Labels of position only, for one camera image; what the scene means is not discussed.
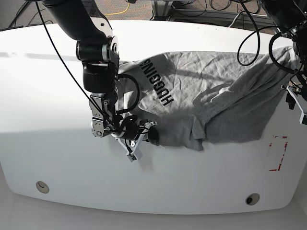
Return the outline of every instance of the gray t-shirt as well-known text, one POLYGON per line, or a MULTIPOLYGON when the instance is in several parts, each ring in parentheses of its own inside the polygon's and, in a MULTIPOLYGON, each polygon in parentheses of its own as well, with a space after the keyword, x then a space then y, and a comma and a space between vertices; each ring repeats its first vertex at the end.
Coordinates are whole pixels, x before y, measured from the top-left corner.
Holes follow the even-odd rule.
MULTIPOLYGON (((295 68, 290 47, 274 50, 279 63, 295 68)), ((254 54, 240 54, 248 63, 254 54)), ((131 113, 158 122, 159 144, 203 150, 202 142, 257 140, 291 77, 269 55, 251 66, 239 65, 236 53, 171 52, 120 65, 119 73, 133 76, 140 101, 131 113)), ((136 90, 129 79, 117 82, 118 109, 134 103, 136 90)))

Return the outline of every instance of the circular grommet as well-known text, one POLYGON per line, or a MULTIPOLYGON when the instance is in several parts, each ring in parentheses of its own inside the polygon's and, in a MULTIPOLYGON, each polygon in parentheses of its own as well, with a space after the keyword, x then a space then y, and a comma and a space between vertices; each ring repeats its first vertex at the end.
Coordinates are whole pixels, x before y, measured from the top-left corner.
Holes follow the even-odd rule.
POLYGON ((245 203, 247 205, 252 206, 252 205, 257 204, 259 200, 260 200, 260 195, 257 193, 253 193, 245 199, 245 203))
POLYGON ((114 63, 118 62, 119 60, 118 38, 116 36, 112 37, 109 46, 109 59, 114 63))
POLYGON ((42 182, 42 181, 38 181, 36 183, 36 188, 44 194, 47 194, 49 192, 49 187, 46 183, 42 182))

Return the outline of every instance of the white tabletop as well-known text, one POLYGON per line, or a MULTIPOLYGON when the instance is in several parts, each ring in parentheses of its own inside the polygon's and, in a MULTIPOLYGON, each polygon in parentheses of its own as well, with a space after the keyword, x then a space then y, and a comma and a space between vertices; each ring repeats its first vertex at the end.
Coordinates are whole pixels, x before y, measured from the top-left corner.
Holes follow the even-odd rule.
MULTIPOLYGON (((251 33, 175 22, 112 21, 111 25, 123 61, 169 51, 236 52, 251 33)), ((76 42, 58 25, 47 27, 82 85, 76 42)), ((270 38, 261 34, 261 54, 268 52, 270 38)), ((256 36, 248 40, 242 52, 255 52, 256 41, 256 36)), ((112 137, 91 135, 88 101, 42 26, 0 32, 0 44, 5 44, 0 46, 0 162, 15 193, 75 206, 160 214, 267 210, 284 207, 292 199, 307 158, 302 140, 306 127, 295 122, 300 112, 297 107, 290 111, 284 99, 258 141, 206 143, 205 152, 142 143, 143 158, 130 163, 112 137), (290 153, 283 170, 272 173, 268 146, 272 135, 285 134, 291 137, 290 153), (40 193, 37 181, 47 183, 50 192, 40 193), (260 201, 248 206, 245 199, 252 193, 259 193, 260 201)), ((291 44, 290 39, 280 38, 274 47, 291 44)))

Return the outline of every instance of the yellow cable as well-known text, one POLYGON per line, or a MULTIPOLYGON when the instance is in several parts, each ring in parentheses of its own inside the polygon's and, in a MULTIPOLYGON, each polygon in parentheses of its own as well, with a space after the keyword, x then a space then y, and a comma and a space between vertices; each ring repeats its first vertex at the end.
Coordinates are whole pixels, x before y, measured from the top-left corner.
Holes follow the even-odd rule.
POLYGON ((128 7, 124 11, 118 12, 118 13, 108 13, 108 14, 105 14, 105 16, 110 16, 110 15, 116 15, 116 14, 124 13, 124 12, 126 12, 129 9, 129 6, 130 6, 130 2, 128 3, 128 7))

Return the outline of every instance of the black wire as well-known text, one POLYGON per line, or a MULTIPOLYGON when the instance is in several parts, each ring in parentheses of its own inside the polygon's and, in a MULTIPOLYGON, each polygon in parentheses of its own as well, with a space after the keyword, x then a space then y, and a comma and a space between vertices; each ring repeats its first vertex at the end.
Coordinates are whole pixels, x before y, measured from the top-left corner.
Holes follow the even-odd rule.
POLYGON ((240 52, 240 49, 241 49, 241 47, 242 47, 242 44, 240 45, 239 50, 238 50, 238 53, 237 53, 237 55, 236 55, 236 58, 237 58, 237 60, 238 60, 238 62, 239 62, 239 64, 240 64, 241 66, 249 66, 249 65, 253 64, 253 63, 257 60, 257 57, 258 57, 258 55, 259 55, 259 52, 260 52, 260 33, 259 33, 258 27, 257 27, 257 25, 256 25, 256 23, 255 23, 253 17, 250 15, 250 13, 249 13, 249 11, 247 10, 246 6, 244 5, 243 1, 242 1, 242 0, 239 0, 239 1, 240 1, 241 5, 242 5, 244 11, 246 12, 246 14, 248 15, 248 17, 250 18, 251 22, 253 23, 253 25, 254 25, 254 27, 255 27, 255 30, 256 30, 256 33, 257 33, 257 39, 258 39, 258 48, 257 48, 257 52, 256 52, 256 55, 255 55, 254 59, 253 59, 250 63, 244 64, 244 63, 242 63, 242 62, 240 61, 240 59, 239 59, 239 52, 240 52))
POLYGON ((290 78, 290 82, 291 82, 295 87, 298 87, 298 88, 300 88, 300 89, 302 89, 302 88, 299 87, 298 85, 296 85, 296 84, 292 81, 292 78, 295 77, 296 74, 298 74, 298 73, 301 71, 302 67, 303 67, 303 63, 301 64, 301 67, 300 67, 299 69, 295 69, 295 73, 294 73, 294 74, 291 76, 291 78, 290 78))
POLYGON ((178 2, 180 5, 186 6, 192 4, 194 1, 188 1, 187 3, 178 2))
POLYGON ((133 105, 131 107, 129 107, 127 109, 121 109, 121 110, 116 111, 117 115, 120 115, 120 114, 123 114, 123 113, 128 113, 128 112, 132 111, 138 105, 139 100, 140 100, 140 88, 139 88, 139 84, 135 80, 135 78, 130 76, 130 75, 128 75, 128 74, 119 74, 118 75, 118 80, 122 79, 122 78, 128 78, 131 81, 133 81, 133 83, 134 83, 134 85, 136 87, 136 90, 137 90, 137 96, 136 96, 135 102, 133 103, 133 105))
POLYGON ((241 11, 241 12, 239 13, 239 16, 235 19, 234 23, 239 19, 240 15, 243 14, 243 13, 244 13, 244 11, 241 11))
POLYGON ((212 1, 213 1, 213 0, 209 0, 209 4, 210 4, 211 8, 214 9, 215 11, 223 11, 223 10, 226 10, 226 9, 230 6, 230 3, 231 3, 231 1, 228 0, 228 3, 227 3, 227 5, 226 5, 224 8, 216 9, 215 7, 213 7, 212 1))
MULTIPOLYGON (((51 20, 45 21, 45 23, 47 23, 47 22, 51 22, 53 24, 53 21, 51 21, 51 20)), ((42 25, 42 24, 40 24, 40 25, 42 25)))
POLYGON ((273 43, 274 43, 274 41, 275 41, 277 38, 279 38, 279 37, 281 37, 281 36, 282 36, 282 33, 279 32, 279 33, 275 34, 275 35, 271 38, 270 43, 269 43, 269 55, 270 55, 270 58, 272 59, 272 62, 273 62, 278 68, 280 68, 280 69, 282 69, 283 71, 286 71, 286 72, 288 72, 288 73, 294 74, 294 73, 295 73, 295 70, 290 69, 290 68, 288 68, 288 67, 286 67, 286 66, 281 65, 281 64, 278 63, 278 61, 274 58, 274 55, 273 55, 273 43))
POLYGON ((181 15, 183 15, 183 16, 187 16, 187 17, 199 17, 199 16, 203 15, 203 14, 206 12, 206 10, 207 10, 207 2, 206 2, 206 0, 204 0, 204 1, 205 1, 205 4, 206 4, 205 10, 204 10, 201 14, 199 14, 199 15, 193 15, 193 16, 191 16, 191 15, 186 15, 186 14, 183 14, 183 13, 179 13, 179 11, 176 11, 176 10, 175 10, 175 12, 178 13, 178 14, 181 14, 181 15))
POLYGON ((141 133, 139 133, 139 134, 147 134, 147 133, 149 133, 149 129, 148 129, 148 128, 146 128, 146 127, 139 127, 138 132, 139 132, 140 130, 141 130, 142 132, 141 132, 141 133))
MULTIPOLYGON (((152 11, 153 12, 153 11, 152 11)), ((150 21, 154 18, 154 12, 153 12, 153 16, 151 17, 151 19, 149 19, 150 21)))
POLYGON ((20 10, 22 9, 22 7, 26 4, 26 2, 19 8, 19 10, 17 11, 17 13, 15 14, 15 17, 19 14, 20 10))
POLYGON ((188 19, 175 19, 174 22, 187 22, 187 23, 196 23, 196 24, 204 24, 204 25, 216 25, 216 26, 223 26, 223 25, 218 25, 218 24, 215 24, 215 23, 199 23, 199 22, 194 22, 194 21, 191 21, 191 20, 188 20, 188 19))
POLYGON ((60 59, 61 62, 63 63, 64 67, 66 68, 67 72, 70 74, 70 76, 72 77, 72 79, 74 80, 74 82, 78 85, 78 87, 79 87, 80 90, 83 92, 83 94, 87 97, 87 99, 88 99, 88 100, 92 103, 92 105, 97 109, 97 111, 100 112, 102 115, 104 115, 105 113, 103 113, 103 111, 99 108, 99 106, 97 105, 97 103, 96 103, 94 100, 91 100, 91 98, 86 94, 86 92, 82 89, 82 87, 80 86, 80 84, 77 82, 77 80, 75 79, 75 77, 72 75, 72 73, 70 72, 70 70, 69 70, 68 67, 66 66, 65 62, 63 61, 61 55, 59 54, 59 52, 58 52, 56 46, 54 45, 54 43, 53 43, 53 41, 52 41, 52 38, 51 38, 50 34, 49 34, 49 32, 48 32, 48 29, 47 29, 47 27, 46 27, 46 25, 45 25, 43 16, 42 16, 42 14, 41 14, 41 12, 40 12, 40 10, 39 10, 38 3, 35 2, 35 4, 36 4, 36 8, 37 8, 37 12, 38 12, 38 14, 39 14, 39 17, 40 17, 40 19, 41 19, 41 21, 42 21, 42 23, 43 23, 43 25, 44 25, 44 28, 45 28, 45 31, 46 31, 48 37, 49 37, 49 39, 50 39, 50 42, 51 42, 51 44, 52 44, 54 50, 56 51, 56 53, 57 53, 59 59, 60 59))
POLYGON ((24 10, 30 5, 30 1, 26 1, 17 11, 13 21, 10 23, 10 25, 8 26, 8 28, 11 28, 13 26, 13 24, 16 25, 16 20, 20 17, 20 15, 24 12, 24 10))
POLYGON ((128 144, 127 144, 127 139, 125 138, 125 144, 126 144, 126 148, 127 148, 127 150, 128 150, 128 152, 129 153, 132 153, 132 150, 131 150, 131 148, 128 146, 128 144))
POLYGON ((23 27, 24 27, 23 25, 19 25, 19 26, 15 26, 15 27, 12 27, 12 28, 4 28, 4 29, 0 29, 0 32, 6 31, 6 30, 17 29, 17 28, 23 28, 23 27))
POLYGON ((31 24, 31 22, 33 21, 33 19, 35 18, 35 16, 38 15, 38 12, 36 12, 36 14, 34 14, 34 16, 31 18, 31 20, 29 21, 28 25, 31 24))
MULTIPOLYGON (((236 2, 236 3, 240 3, 239 0, 230 0, 230 1, 234 1, 234 2, 236 2)), ((251 1, 251 0, 242 0, 243 3, 246 3, 246 2, 249 2, 249 1, 251 1)))
POLYGON ((257 2, 257 10, 256 10, 256 12, 250 12, 250 13, 253 13, 253 14, 257 14, 257 13, 259 13, 259 11, 260 11, 260 5, 259 5, 259 2, 258 1, 256 1, 257 2))
POLYGON ((244 15, 243 15, 243 24, 242 24, 242 27, 243 27, 243 29, 244 29, 244 15))
POLYGON ((296 74, 296 77, 297 77, 297 79, 298 79, 298 81, 302 84, 302 86, 303 87, 306 87, 307 86, 307 84, 306 84, 306 80, 305 80, 305 78, 303 77, 303 75, 302 75, 302 73, 304 73, 304 71, 300 71, 299 70, 299 72, 296 74))
MULTIPOLYGON (((269 28, 278 28, 278 26, 276 26, 276 25, 273 25, 273 26, 265 26, 265 27, 260 28, 259 31, 264 30, 264 29, 269 29, 269 28)), ((238 49, 237 59, 238 59, 238 56, 239 56, 239 54, 240 54, 240 50, 241 50, 241 47, 243 46, 243 44, 244 44, 253 34, 255 34, 255 33, 256 33, 256 31, 252 32, 249 36, 247 36, 247 37, 243 40, 243 42, 241 43, 241 45, 239 46, 239 49, 238 49)))

